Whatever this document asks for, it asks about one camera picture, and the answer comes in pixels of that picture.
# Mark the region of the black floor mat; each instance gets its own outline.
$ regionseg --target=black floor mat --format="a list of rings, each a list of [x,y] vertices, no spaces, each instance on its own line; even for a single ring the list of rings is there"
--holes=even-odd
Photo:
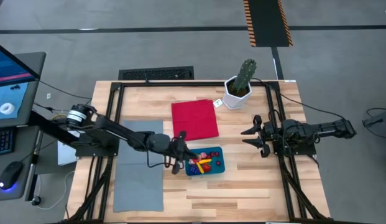
[[[194,80],[193,66],[120,70],[118,80]]]
[[[292,46],[281,0],[244,0],[244,8],[251,46]]]

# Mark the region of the computer mouse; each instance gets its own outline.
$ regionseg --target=computer mouse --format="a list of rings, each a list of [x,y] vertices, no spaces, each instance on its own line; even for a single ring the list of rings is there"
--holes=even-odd
[[[22,169],[23,163],[20,161],[11,162],[7,165],[0,176],[0,188],[3,190],[10,189],[16,183]]]

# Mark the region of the blue tray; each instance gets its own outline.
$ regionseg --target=blue tray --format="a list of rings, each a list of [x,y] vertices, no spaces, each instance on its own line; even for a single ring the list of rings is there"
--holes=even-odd
[[[202,174],[196,165],[195,167],[192,167],[193,165],[190,165],[188,161],[185,161],[186,164],[186,174],[189,176],[194,175],[207,175],[207,174],[220,174],[225,171],[224,167],[224,159],[223,159],[223,152],[221,147],[210,147],[210,148],[204,148],[204,149],[191,149],[191,152],[194,152],[196,154],[200,154],[202,152],[205,152],[206,154],[210,154],[211,152],[218,152],[219,156],[212,157],[212,161],[209,163],[212,167],[211,171],[206,172]]]

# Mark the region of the gray cloth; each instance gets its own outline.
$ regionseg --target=gray cloth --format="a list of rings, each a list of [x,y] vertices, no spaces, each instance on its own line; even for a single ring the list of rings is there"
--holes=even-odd
[[[162,121],[123,121],[133,131],[163,133]],[[149,152],[150,165],[163,162],[163,156]],[[114,212],[163,211],[163,166],[147,167],[147,153],[119,144],[114,185]]]

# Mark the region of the floor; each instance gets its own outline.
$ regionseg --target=floor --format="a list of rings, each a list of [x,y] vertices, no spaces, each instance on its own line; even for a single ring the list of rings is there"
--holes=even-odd
[[[246,25],[240,0],[0,1],[0,30]],[[386,25],[386,0],[282,2],[290,26]],[[324,138],[316,147],[332,217],[386,223],[386,139],[361,125],[366,109],[386,107],[386,30],[291,35],[294,46],[278,48],[284,78],[298,82],[304,103],[342,114],[358,133],[351,140]],[[243,60],[253,58],[257,77],[276,77],[271,50],[252,48],[246,31],[0,34],[0,44],[14,54],[46,52],[42,80],[81,96],[91,96],[96,80],[115,80],[123,68],[192,65],[196,79],[227,79]],[[85,102],[44,85],[35,100],[65,110]],[[308,108],[305,112],[309,123],[335,120]],[[42,207],[61,197],[69,171],[42,176]],[[65,203],[39,210],[23,199],[0,202],[0,223],[57,222]]]

